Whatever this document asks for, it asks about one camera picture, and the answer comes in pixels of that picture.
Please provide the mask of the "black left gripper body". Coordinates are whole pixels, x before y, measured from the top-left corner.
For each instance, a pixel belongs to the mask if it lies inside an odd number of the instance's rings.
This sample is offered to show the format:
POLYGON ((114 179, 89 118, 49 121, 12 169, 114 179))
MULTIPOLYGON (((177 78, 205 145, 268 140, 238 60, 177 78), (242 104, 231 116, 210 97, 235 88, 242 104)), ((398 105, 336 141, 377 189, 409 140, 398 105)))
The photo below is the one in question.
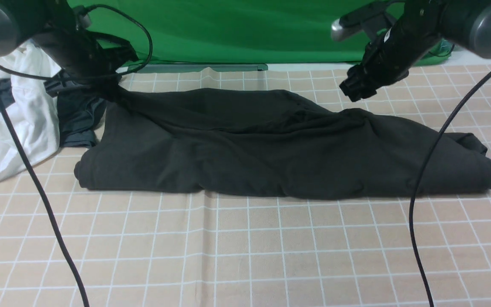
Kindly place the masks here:
POLYGON ((131 43, 80 26, 46 26, 33 41, 58 64, 74 82, 85 85, 109 101, 119 99, 117 68, 138 61, 131 43))

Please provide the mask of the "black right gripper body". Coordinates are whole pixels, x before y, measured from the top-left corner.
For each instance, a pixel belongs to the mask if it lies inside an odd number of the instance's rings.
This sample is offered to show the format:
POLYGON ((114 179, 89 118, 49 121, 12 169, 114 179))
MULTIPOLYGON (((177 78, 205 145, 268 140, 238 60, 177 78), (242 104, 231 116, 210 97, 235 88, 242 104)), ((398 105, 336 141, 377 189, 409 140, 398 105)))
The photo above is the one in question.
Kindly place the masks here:
POLYGON ((355 102, 407 77, 409 69, 442 40, 438 24, 443 8, 442 0, 406 0, 396 23, 366 47, 360 64, 349 68, 340 84, 343 93, 355 102))

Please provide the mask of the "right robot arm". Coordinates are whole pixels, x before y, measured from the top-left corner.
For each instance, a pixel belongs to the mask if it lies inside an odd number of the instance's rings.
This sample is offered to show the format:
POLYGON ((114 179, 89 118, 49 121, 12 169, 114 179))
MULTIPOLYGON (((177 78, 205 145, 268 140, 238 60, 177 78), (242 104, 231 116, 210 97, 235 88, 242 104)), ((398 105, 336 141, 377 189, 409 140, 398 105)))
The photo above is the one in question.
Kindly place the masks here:
POLYGON ((344 41, 364 32, 370 39, 361 62, 347 71, 343 93, 358 101, 403 80, 442 40, 491 59, 491 0, 405 0, 399 18, 393 0, 372 1, 332 23, 331 37, 344 41))

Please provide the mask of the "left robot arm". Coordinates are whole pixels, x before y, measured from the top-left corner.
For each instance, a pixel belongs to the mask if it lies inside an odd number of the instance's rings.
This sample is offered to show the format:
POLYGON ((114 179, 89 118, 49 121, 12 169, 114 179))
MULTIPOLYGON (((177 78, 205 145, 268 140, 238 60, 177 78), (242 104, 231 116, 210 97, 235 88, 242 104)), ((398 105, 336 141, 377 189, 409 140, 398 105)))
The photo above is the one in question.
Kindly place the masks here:
POLYGON ((32 40, 63 70, 53 77, 29 74, 45 81, 50 95, 89 89, 109 99, 121 79, 117 69, 139 58, 129 41, 88 29, 97 8, 71 7, 66 0, 0 0, 0 57, 32 40))

